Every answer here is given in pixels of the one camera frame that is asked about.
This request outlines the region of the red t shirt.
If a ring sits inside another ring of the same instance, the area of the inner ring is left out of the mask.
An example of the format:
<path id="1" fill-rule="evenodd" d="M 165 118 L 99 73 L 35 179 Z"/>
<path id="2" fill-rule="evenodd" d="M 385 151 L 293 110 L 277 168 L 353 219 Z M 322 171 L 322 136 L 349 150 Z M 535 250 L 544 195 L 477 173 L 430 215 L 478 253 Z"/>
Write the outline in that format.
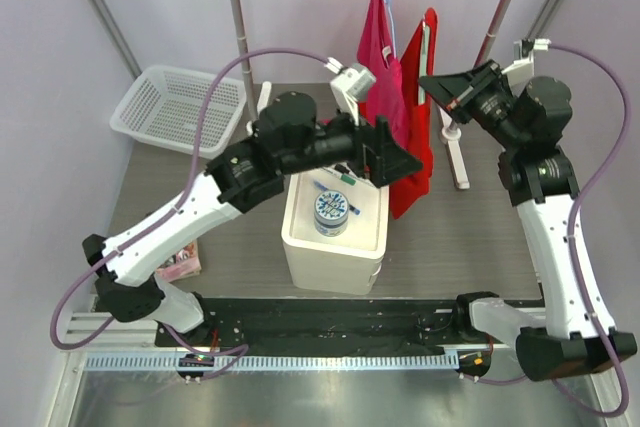
<path id="1" fill-rule="evenodd" d="M 410 175 L 390 187 L 389 208 L 394 219 L 403 216 L 412 205 L 430 191 L 430 180 L 433 174 L 434 158 L 430 145 L 431 135 L 431 98 L 426 102 L 417 102 L 418 67 L 422 43 L 422 21 L 429 25 L 428 74 L 432 75 L 435 63 L 438 16 L 433 7 L 429 7 L 418 24 L 403 54 L 400 65 L 402 71 L 402 95 L 409 118 L 409 140 L 407 150 L 424 164 L 423 169 Z"/>

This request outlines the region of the mint green hanger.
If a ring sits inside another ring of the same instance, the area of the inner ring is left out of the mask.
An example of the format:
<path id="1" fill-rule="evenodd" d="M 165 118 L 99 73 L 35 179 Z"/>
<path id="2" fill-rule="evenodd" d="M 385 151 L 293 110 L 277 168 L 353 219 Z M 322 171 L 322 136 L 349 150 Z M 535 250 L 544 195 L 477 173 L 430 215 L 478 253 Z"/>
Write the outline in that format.
<path id="1" fill-rule="evenodd" d="M 430 27 L 425 20 L 422 21 L 422 43 L 419 57 L 418 78 L 424 77 L 428 74 L 428 62 L 429 62 L 429 40 L 430 40 Z M 417 102 L 419 105 L 423 105 L 426 102 L 426 93 L 421 86 L 418 86 L 417 90 Z"/>

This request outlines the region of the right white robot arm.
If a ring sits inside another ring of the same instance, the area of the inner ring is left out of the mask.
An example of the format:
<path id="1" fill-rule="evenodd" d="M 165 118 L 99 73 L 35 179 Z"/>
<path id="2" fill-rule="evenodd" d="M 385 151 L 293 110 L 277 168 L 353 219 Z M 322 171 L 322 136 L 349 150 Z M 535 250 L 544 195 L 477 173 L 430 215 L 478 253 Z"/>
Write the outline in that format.
<path id="1" fill-rule="evenodd" d="M 539 76 L 514 95 L 493 61 L 423 76 L 418 84 L 455 122 L 476 121 L 502 147 L 499 177 L 521 221 L 545 305 L 539 321 L 493 293 L 462 295 L 464 309 L 451 318 L 455 336 L 472 342 L 486 333 L 503 342 L 532 381 L 604 372 L 635 355 L 635 336 L 618 329 L 599 292 L 581 232 L 583 190 L 559 145 L 573 114 L 569 87 Z"/>

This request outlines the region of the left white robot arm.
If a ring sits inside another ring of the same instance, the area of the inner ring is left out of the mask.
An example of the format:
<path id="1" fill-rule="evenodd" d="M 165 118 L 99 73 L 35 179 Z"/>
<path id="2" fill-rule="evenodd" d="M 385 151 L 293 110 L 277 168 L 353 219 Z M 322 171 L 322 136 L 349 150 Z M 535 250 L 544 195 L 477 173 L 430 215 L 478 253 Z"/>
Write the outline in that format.
<path id="1" fill-rule="evenodd" d="M 423 167 L 394 140 L 383 116 L 369 124 L 346 113 L 320 123 L 316 115 L 309 95 L 281 94 L 260 112 L 250 136 L 228 145 L 175 199 L 117 236 L 87 237 L 83 249 L 97 267 L 95 289 L 106 311 L 122 323 L 154 320 L 203 345 L 213 322 L 202 297 L 156 272 L 171 254 L 282 193 L 288 175 L 347 163 L 382 188 Z"/>

